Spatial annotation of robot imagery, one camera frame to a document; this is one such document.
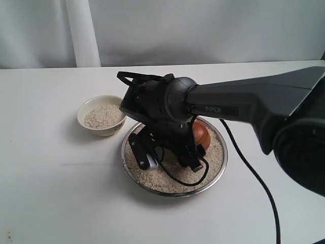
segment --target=white table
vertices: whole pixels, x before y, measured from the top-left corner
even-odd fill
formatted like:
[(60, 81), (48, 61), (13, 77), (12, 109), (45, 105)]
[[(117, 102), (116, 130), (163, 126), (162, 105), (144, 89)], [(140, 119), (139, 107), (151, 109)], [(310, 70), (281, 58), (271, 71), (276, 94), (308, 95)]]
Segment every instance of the white table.
[[(127, 86), (118, 71), (188, 76), (212, 83), (279, 74), (323, 61), (0, 71), (0, 243), (275, 243), (264, 190), (229, 150), (221, 179), (209, 190), (171, 199), (142, 190), (123, 172), (120, 147), (135, 121), (110, 138), (76, 122), (86, 100)], [(263, 155), (250, 125), (229, 123), (242, 152), (269, 186), (282, 243), (325, 237), (325, 198), (291, 180), (273, 154)]]

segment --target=wire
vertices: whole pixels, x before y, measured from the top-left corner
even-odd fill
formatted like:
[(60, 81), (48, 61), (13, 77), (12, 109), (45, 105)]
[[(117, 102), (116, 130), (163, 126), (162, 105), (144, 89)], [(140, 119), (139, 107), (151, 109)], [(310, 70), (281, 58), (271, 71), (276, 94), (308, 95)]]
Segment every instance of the wire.
[(228, 132), (230, 140), (232, 141), (236, 152), (238, 153), (239, 157), (242, 159), (242, 161), (244, 162), (244, 164), (247, 166), (247, 168), (250, 170), (250, 172), (252, 172), (252, 174), (255, 176), (255, 178), (258, 180), (258, 182), (262, 185), (263, 189), (265, 190), (266, 194), (269, 197), (269, 200), (271, 202), (271, 206), (272, 206), (272, 210), (273, 210), (273, 214), (274, 214), (274, 220), (275, 220), (275, 230), (276, 230), (276, 243), (280, 244), (281, 243), (281, 234), (280, 234), (280, 221), (279, 221), (279, 215), (278, 215), (278, 210), (276, 208), (275, 205), (275, 201), (273, 199), (273, 196), (269, 190), (269, 188), (267, 187), (267, 185), (264, 183), (264, 181), (262, 180), (262, 178), (258, 175), (258, 173), (253, 169), (253, 167), (249, 164), (249, 162), (246, 160), (246, 158), (244, 157), (244, 155), (242, 154), (242, 152), (240, 151), (234, 136), (229, 128), (229, 126), (226, 124), (226, 122), (223, 119), (220, 119), (221, 123), (223, 124), (223, 126), (225, 127), (225, 130)]
[(161, 159), (157, 160), (160, 167), (164, 170), (164, 172), (166, 172), (166, 174), (171, 178), (173, 179), (174, 181), (176, 181), (177, 183), (180, 183), (181, 185), (183, 186), (186, 186), (186, 187), (195, 187), (197, 186), (198, 184), (200, 184), (204, 179), (205, 177), (207, 176), (208, 174), (208, 171), (209, 171), (209, 163), (208, 161), (206, 161), (203, 157), (201, 158), (201, 160), (203, 161), (203, 163), (205, 163), (205, 171), (201, 177), (201, 179), (199, 179), (199, 181), (195, 182), (195, 183), (186, 183), (186, 182), (182, 182), (180, 181), (179, 179), (177, 179), (176, 177), (174, 177), (167, 169), (166, 167), (162, 164), (163, 160), (164, 160), (164, 157), (165, 157), (165, 149), (163, 147), (161, 147), (162, 149), (162, 156), (161, 156)]

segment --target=white wall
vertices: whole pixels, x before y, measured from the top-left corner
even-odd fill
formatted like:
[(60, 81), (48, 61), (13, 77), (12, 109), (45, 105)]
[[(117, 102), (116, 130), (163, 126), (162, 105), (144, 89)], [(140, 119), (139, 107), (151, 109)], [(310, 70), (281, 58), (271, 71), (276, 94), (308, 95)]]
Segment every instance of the white wall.
[[(325, 51), (324, 0), (89, 4), (102, 66), (308, 60)], [(75, 66), (64, 0), (0, 0), (0, 67)]]

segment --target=white ceramic bowl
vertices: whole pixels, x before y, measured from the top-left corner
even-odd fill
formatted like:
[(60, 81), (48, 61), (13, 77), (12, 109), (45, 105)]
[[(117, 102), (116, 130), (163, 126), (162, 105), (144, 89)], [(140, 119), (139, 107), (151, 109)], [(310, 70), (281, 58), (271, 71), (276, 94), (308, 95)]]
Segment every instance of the white ceramic bowl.
[(87, 129), (89, 132), (93, 133), (94, 135), (111, 136), (111, 135), (115, 134), (116, 132), (118, 132), (122, 128), (122, 126), (124, 125), (125, 119), (126, 119), (125, 115), (124, 115), (123, 119), (116, 125), (102, 128), (102, 129), (94, 129), (94, 128), (87, 126), (85, 124), (85, 116), (93, 109), (98, 108), (102, 105), (116, 104), (116, 105), (120, 106), (121, 102), (122, 102), (122, 98), (119, 98), (116, 96), (111, 96), (111, 95), (102, 95), (102, 96), (92, 98), (92, 99), (88, 100), (87, 102), (85, 102), (83, 105), (81, 105), (81, 107), (78, 110), (77, 120), (82, 127)]

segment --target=stainless steel bowl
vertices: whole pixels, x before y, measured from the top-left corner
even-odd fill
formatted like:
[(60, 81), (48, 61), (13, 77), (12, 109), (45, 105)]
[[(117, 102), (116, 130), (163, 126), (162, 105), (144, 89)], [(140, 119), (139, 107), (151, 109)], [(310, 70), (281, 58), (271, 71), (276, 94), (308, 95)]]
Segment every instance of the stainless steel bowl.
[(220, 132), (212, 125), (210, 124), (208, 121), (206, 121), (205, 119), (203, 118), (200, 118), (198, 117), (197, 118), (198, 120), (202, 121), (203, 123), (206, 124), (206, 126), (214, 131), (217, 135), (217, 139), (220, 141), (220, 144), (222, 146), (222, 149), (223, 149), (223, 163), (222, 163), (222, 166), (221, 166), (221, 169), (219, 171), (219, 173), (215, 176), (215, 178), (210, 181), (207, 185), (199, 188), (199, 189), (196, 189), (196, 190), (193, 190), (193, 191), (190, 191), (190, 192), (185, 192), (185, 193), (166, 193), (166, 192), (160, 192), (160, 191), (156, 191), (154, 189), (151, 189), (147, 186), (144, 186), (143, 184), (137, 182), (137, 179), (134, 178), (134, 176), (131, 174), (130, 170), (128, 169), (127, 167), (127, 164), (126, 164), (126, 161), (125, 161), (125, 146), (126, 146), (126, 143), (127, 143), (127, 139), (128, 139), (128, 136), (137, 128), (141, 125), (141, 123), (137, 123), (135, 126), (133, 126), (129, 131), (128, 133), (126, 134), (124, 140), (123, 140), (123, 143), (122, 143), (122, 159), (123, 159), (123, 168), (125, 170), (125, 172), (128, 174), (128, 176), (135, 182), (137, 183), (139, 186), (141, 186), (143, 189), (151, 192), (151, 193), (154, 193), (154, 194), (157, 194), (157, 195), (160, 195), (160, 196), (164, 196), (164, 197), (189, 197), (189, 196), (192, 196), (192, 195), (195, 195), (197, 193), (200, 193), (202, 191), (205, 191), (206, 189), (212, 187), (219, 179), (220, 177), (222, 176), (224, 170), (225, 170), (225, 167), (227, 165), (227, 161), (228, 161), (228, 150), (227, 150), (227, 146), (225, 144), (225, 141), (222, 137), (222, 135), (220, 134)]

